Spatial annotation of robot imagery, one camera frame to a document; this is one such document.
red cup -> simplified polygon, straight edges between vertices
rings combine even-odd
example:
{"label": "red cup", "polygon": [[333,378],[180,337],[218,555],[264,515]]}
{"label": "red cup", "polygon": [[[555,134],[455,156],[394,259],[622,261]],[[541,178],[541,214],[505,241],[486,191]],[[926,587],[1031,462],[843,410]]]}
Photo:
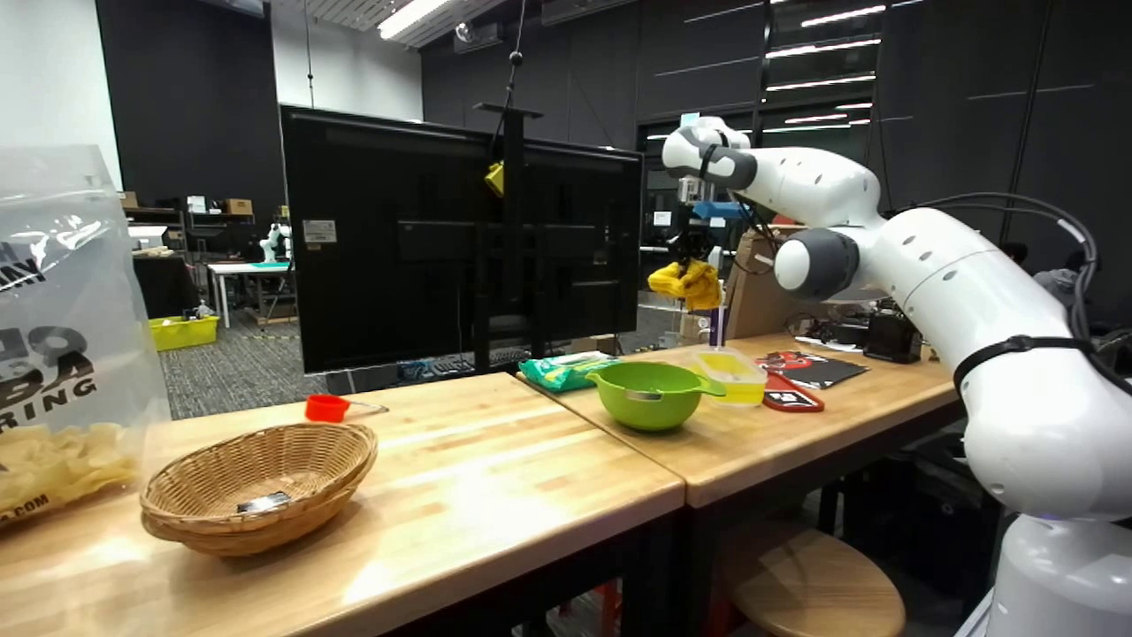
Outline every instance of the red cup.
{"label": "red cup", "polygon": [[350,400],[333,393],[308,395],[308,423],[344,423],[350,410]]}

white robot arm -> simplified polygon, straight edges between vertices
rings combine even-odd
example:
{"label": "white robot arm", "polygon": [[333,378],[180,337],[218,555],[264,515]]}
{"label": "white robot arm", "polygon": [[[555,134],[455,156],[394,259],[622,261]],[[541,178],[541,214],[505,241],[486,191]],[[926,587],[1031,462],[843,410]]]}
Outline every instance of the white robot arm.
{"label": "white robot arm", "polygon": [[986,236],[936,208],[876,217],[876,178],[821,149],[749,149],[722,119],[666,138],[698,173],[802,233],[774,255],[785,291],[887,295],[953,373],[978,486],[1019,509],[998,565],[989,634],[1132,626],[1132,395],[1101,374],[1064,309]]}

chips bag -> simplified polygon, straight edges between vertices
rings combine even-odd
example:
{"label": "chips bag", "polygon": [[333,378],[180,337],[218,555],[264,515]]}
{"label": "chips bag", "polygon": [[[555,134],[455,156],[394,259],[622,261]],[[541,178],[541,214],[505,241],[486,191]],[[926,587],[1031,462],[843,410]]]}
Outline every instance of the chips bag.
{"label": "chips bag", "polygon": [[137,482],[169,423],[95,149],[0,149],[0,528]]}

white table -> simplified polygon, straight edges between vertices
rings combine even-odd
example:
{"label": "white table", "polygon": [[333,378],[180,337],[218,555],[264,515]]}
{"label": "white table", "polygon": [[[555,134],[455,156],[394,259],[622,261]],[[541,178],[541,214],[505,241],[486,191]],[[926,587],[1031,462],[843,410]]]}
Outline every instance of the white table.
{"label": "white table", "polygon": [[225,295],[229,278],[285,278],[285,272],[291,272],[291,261],[208,261],[212,305],[218,313],[218,321],[225,331],[233,325],[229,295]]}

desk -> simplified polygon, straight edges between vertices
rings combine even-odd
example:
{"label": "desk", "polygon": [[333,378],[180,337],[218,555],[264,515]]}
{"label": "desk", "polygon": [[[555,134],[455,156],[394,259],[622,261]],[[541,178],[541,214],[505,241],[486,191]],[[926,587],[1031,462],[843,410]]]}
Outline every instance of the desk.
{"label": "desk", "polygon": [[[749,357],[800,347],[788,337],[732,341]],[[710,544],[722,528],[749,515],[774,515],[808,489],[863,467],[880,453],[953,423],[960,405],[940,364],[885,364],[844,357],[865,373],[824,391],[821,414],[780,414],[705,395],[698,414],[673,437],[637,437],[607,423],[598,393],[568,393],[561,405],[641,456],[668,467],[686,486],[686,515],[675,562],[686,565],[673,623],[701,634],[710,600]]]}
{"label": "desk", "polygon": [[[682,503],[668,472],[510,374],[360,400],[387,407],[358,417],[378,432],[383,456],[352,509],[324,531],[269,555],[212,559],[149,537],[134,496],[88,503],[0,542],[0,634],[443,634],[413,629],[413,618],[490,600],[531,574],[561,581],[551,565]],[[298,405],[154,425],[144,472],[285,423],[301,423]],[[619,550],[630,562],[660,562]],[[627,605],[641,615],[659,609],[646,578],[627,578],[627,596],[641,596]]]}
{"label": "desk", "polygon": [[212,305],[218,313],[218,321],[225,331],[233,325],[229,291],[225,291],[229,278],[285,278],[285,272],[291,272],[291,261],[208,261]]}

